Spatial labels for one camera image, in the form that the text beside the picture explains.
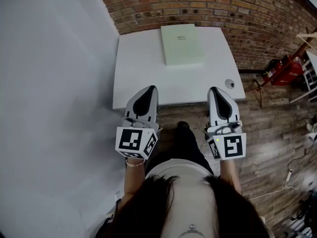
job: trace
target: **wooden floor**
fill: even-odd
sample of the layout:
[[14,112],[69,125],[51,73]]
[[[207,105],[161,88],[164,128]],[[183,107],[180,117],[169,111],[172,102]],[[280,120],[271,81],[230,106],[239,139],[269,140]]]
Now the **wooden floor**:
[[[250,76],[242,77],[245,89],[252,85]],[[247,198],[284,188],[288,174],[287,164],[303,155],[304,148],[312,142],[307,138],[306,123],[317,113],[317,104],[306,99],[289,104],[289,100],[301,92],[290,87],[271,86],[263,90],[263,108],[260,109],[259,93],[246,93],[247,98],[238,101],[243,131],[247,133],[247,153],[236,160],[243,194]],[[207,104],[192,104],[177,107],[164,107],[158,111],[158,123],[163,127],[159,150],[172,145],[173,133],[178,121],[187,121],[194,132],[201,152],[206,156],[211,168],[218,174],[219,161],[215,161],[204,140],[203,129],[207,118]],[[288,182],[300,189],[284,189],[281,192],[251,200],[267,226],[276,237],[283,235],[283,223],[299,209],[299,200],[306,199],[308,191],[317,187],[317,143],[304,158],[294,161],[294,171]]]

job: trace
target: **black cable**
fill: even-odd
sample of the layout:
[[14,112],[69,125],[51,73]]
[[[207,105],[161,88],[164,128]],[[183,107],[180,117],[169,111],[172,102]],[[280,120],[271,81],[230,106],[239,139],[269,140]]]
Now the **black cable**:
[[306,152],[306,151],[307,151],[307,149],[306,149],[306,148],[304,148],[304,155],[303,155],[302,157],[299,157],[299,158],[296,158],[296,159],[292,159],[292,160],[291,160],[291,161],[287,164],[287,169],[288,169],[288,171],[289,171],[289,172],[291,172],[291,170],[289,169],[289,165],[290,165],[293,161],[299,160],[299,159],[301,159],[301,158],[305,157],[307,154],[309,154],[309,153],[310,153],[310,151],[312,150],[312,148],[313,148],[314,143],[315,143],[315,141],[316,141],[316,140],[317,140],[317,135],[315,136],[314,141],[313,141],[313,143],[312,143],[312,146],[310,147],[310,149],[309,149],[309,151],[308,151],[308,152]]

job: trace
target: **fire extinguisher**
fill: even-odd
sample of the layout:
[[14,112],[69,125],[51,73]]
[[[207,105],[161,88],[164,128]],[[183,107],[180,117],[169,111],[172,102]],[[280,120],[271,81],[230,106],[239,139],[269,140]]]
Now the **fire extinguisher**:
[[273,59],[268,63],[266,67],[266,73],[262,75],[262,78],[265,82],[269,81],[270,78],[282,69],[282,62],[279,59]]

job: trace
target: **power cord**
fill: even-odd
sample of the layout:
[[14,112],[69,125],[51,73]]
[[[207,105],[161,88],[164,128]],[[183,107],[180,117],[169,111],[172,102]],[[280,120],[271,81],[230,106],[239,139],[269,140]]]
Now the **power cord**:
[[316,140],[317,140],[317,135],[315,136],[314,141],[313,141],[313,143],[312,143],[312,146],[310,147],[310,149],[309,149],[308,152],[307,152],[307,150],[306,150],[306,148],[305,148],[305,149],[304,149],[304,155],[303,155],[302,157],[293,159],[293,160],[291,160],[291,161],[287,164],[288,175],[287,175],[287,178],[286,178],[286,181],[285,181],[284,188],[282,188],[282,189],[280,189],[280,190],[276,190],[276,191],[270,192],[270,193],[263,194],[263,195],[261,195],[261,196],[257,196],[257,197],[254,197],[254,198],[250,198],[249,200],[253,200],[253,199],[256,199],[256,198],[259,198],[259,197],[263,197],[263,196],[266,196],[266,195],[270,195],[270,194],[274,194],[274,193],[280,192],[280,191],[282,191],[282,190],[284,190],[284,189],[289,189],[289,188],[299,189],[302,185],[300,185],[298,188],[293,187],[293,185],[294,185],[294,183],[297,181],[298,177],[301,176],[301,175],[304,175],[304,173],[299,174],[299,175],[296,177],[296,179],[293,181],[293,183],[292,183],[291,186],[287,186],[287,183],[288,183],[288,181],[290,180],[291,175],[292,175],[292,173],[293,173],[293,170],[291,170],[291,169],[289,168],[289,165],[290,165],[293,161],[299,160],[299,159],[305,157],[307,154],[309,154],[310,151],[312,150],[312,148],[313,148],[314,143],[315,143]]

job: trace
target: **brick wall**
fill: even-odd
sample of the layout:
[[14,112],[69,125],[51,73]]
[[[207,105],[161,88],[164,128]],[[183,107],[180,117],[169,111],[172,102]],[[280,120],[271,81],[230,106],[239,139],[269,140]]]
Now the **brick wall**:
[[299,32],[313,32],[308,0],[104,0],[120,34],[194,23],[221,27],[239,69],[262,69],[294,53]]

